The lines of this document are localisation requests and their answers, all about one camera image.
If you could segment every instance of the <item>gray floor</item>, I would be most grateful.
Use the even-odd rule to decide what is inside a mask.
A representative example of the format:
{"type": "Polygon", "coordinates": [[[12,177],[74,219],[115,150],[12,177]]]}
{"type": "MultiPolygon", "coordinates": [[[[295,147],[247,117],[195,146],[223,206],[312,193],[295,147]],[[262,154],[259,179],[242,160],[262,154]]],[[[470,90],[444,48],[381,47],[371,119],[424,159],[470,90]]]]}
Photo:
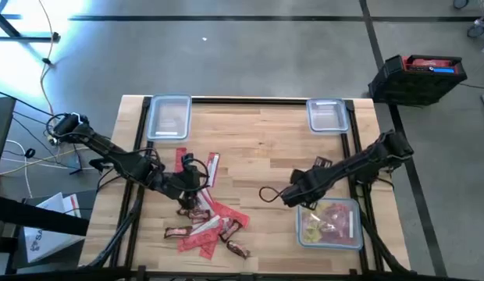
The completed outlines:
{"type": "MultiPolygon", "coordinates": [[[[57,112],[87,114],[94,128],[112,133],[123,94],[182,92],[199,95],[359,98],[375,76],[363,22],[67,22],[71,13],[91,15],[279,15],[361,16],[356,0],[74,1],[60,7],[45,0],[62,40],[46,90],[57,112]]],[[[368,0],[372,16],[479,16],[479,7],[456,11],[451,0],[368,0]]],[[[4,13],[21,31],[47,30],[36,6],[10,0],[4,13]]],[[[471,23],[375,23],[383,58],[396,54],[463,58],[469,84],[484,85],[484,35],[466,37],[471,23]]],[[[32,44],[45,54],[46,44],[32,44]]],[[[17,43],[0,43],[0,90],[46,108],[39,88],[40,64],[17,43]]],[[[400,107],[429,212],[450,276],[484,279],[484,90],[456,87],[428,108],[400,107]]],[[[22,105],[17,111],[36,116],[22,105]]],[[[377,105],[383,130],[393,125],[377,105]]],[[[42,137],[42,126],[18,117],[42,137]]],[[[48,156],[17,124],[10,139],[48,156]]],[[[8,149],[18,151],[10,146],[8,149]]],[[[4,157],[21,160],[14,155],[4,157]]],[[[67,156],[66,161],[73,161],[67,156]]],[[[19,163],[2,162],[1,171],[19,163]]],[[[98,174],[67,176],[66,170],[32,167],[34,196],[94,189],[98,174]]],[[[27,195],[22,173],[2,181],[0,194],[27,195]]],[[[404,169],[396,171],[397,203],[412,268],[433,274],[421,223],[404,169]]]]}

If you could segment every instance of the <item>chocolate bar wrapper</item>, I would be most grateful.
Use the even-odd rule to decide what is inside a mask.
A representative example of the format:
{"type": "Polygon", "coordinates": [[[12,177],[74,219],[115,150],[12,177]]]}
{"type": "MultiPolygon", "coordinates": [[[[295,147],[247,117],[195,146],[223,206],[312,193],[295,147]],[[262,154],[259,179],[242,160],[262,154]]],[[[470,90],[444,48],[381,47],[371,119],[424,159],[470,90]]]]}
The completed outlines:
{"type": "Polygon", "coordinates": [[[251,254],[249,250],[240,246],[236,242],[233,242],[232,240],[226,242],[226,247],[228,248],[228,250],[230,250],[231,252],[235,253],[238,256],[241,256],[244,259],[247,259],[251,254]]]}
{"type": "Polygon", "coordinates": [[[188,212],[188,218],[190,219],[202,219],[202,220],[209,220],[211,219],[211,212],[209,210],[190,210],[188,212]]]}
{"type": "Polygon", "coordinates": [[[168,227],[165,229],[164,238],[171,238],[171,237],[189,237],[190,233],[192,233],[192,226],[184,226],[184,227],[168,227]]]}
{"type": "Polygon", "coordinates": [[[219,234],[219,238],[221,238],[221,241],[226,243],[228,239],[239,229],[242,228],[242,224],[238,222],[235,219],[231,219],[228,221],[228,227],[226,229],[223,229],[221,233],[219,234]]]}

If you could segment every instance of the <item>clear plastic lid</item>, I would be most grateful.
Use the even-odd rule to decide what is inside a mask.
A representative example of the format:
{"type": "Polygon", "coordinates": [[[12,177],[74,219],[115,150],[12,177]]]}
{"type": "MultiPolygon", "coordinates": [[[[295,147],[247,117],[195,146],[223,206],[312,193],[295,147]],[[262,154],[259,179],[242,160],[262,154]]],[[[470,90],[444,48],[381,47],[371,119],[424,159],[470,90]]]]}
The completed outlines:
{"type": "Polygon", "coordinates": [[[327,198],[312,211],[297,209],[297,242],[303,247],[360,250],[363,245],[358,203],[327,198]]]}
{"type": "Polygon", "coordinates": [[[187,94],[152,97],[148,114],[150,141],[185,141],[190,132],[192,98],[187,94]]]}
{"type": "Polygon", "coordinates": [[[306,102],[306,109],[313,133],[345,133],[350,127],[343,100],[311,99],[306,102]]]}

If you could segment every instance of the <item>wooden table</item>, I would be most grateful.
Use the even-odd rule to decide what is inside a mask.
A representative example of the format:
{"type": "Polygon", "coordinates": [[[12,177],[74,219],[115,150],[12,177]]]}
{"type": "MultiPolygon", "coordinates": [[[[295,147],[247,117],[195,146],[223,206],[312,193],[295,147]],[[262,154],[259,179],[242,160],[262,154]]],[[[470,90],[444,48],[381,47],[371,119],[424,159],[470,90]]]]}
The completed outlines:
{"type": "MultiPolygon", "coordinates": [[[[144,96],[123,96],[112,141],[131,151],[144,96]]],[[[379,136],[372,100],[354,99],[361,144],[366,148],[379,136]]],[[[179,217],[179,205],[164,195],[146,190],[133,268],[146,265],[162,272],[258,272],[297,274],[347,274],[359,269],[356,251],[307,249],[296,241],[297,208],[282,201],[265,203],[258,189],[288,185],[292,169],[309,169],[315,156],[338,162],[343,159],[339,136],[310,133],[304,105],[214,105],[193,104],[190,138],[182,144],[155,144],[168,170],[175,163],[177,147],[186,147],[196,158],[207,160],[209,152],[221,154],[212,196],[251,217],[247,229],[233,239],[251,251],[244,260],[229,252],[221,242],[211,261],[199,257],[199,249],[178,253],[174,239],[164,240],[164,229],[189,225],[179,217]]],[[[351,151],[352,138],[349,137],[351,151]]],[[[103,188],[96,198],[80,264],[92,261],[114,234],[125,181],[103,188]]],[[[350,197],[346,180],[338,181],[327,197],[350,197]]],[[[379,235],[398,261],[409,268],[393,189],[386,183],[372,185],[372,203],[379,235]]],[[[365,234],[369,266],[374,262],[365,234]]],[[[119,264],[123,264],[124,240],[119,264]]]]}

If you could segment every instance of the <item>black tape line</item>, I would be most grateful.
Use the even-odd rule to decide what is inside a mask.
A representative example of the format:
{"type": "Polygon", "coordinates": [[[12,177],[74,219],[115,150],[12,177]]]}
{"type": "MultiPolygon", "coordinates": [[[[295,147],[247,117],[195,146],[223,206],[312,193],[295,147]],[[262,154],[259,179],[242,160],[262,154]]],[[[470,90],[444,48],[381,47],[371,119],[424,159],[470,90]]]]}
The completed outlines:
{"type": "Polygon", "coordinates": [[[367,29],[368,40],[370,41],[375,64],[377,65],[377,69],[381,69],[381,67],[383,67],[383,56],[381,55],[381,48],[379,47],[379,42],[377,41],[377,36],[375,35],[374,23],[370,17],[367,0],[360,0],[360,7],[361,12],[364,15],[365,28],[367,29]]]}
{"type": "MultiPolygon", "coordinates": [[[[397,132],[405,135],[404,125],[401,122],[400,113],[396,105],[389,105],[391,119],[397,132]]],[[[421,219],[422,232],[428,244],[429,256],[431,257],[432,266],[437,276],[447,276],[447,269],[443,261],[440,245],[436,239],[435,228],[432,224],[431,216],[429,215],[428,205],[424,197],[421,181],[415,168],[414,160],[410,159],[405,162],[405,169],[407,170],[408,181],[410,182],[412,193],[414,194],[415,206],[421,219]]]]}
{"type": "MultiPolygon", "coordinates": [[[[22,20],[20,14],[3,14],[7,20],[22,20]]],[[[371,21],[384,23],[472,23],[477,16],[372,16],[371,21]]],[[[118,22],[160,22],[160,21],[301,21],[301,22],[362,22],[363,16],[103,16],[73,15],[69,21],[118,21],[118,22]]]]}

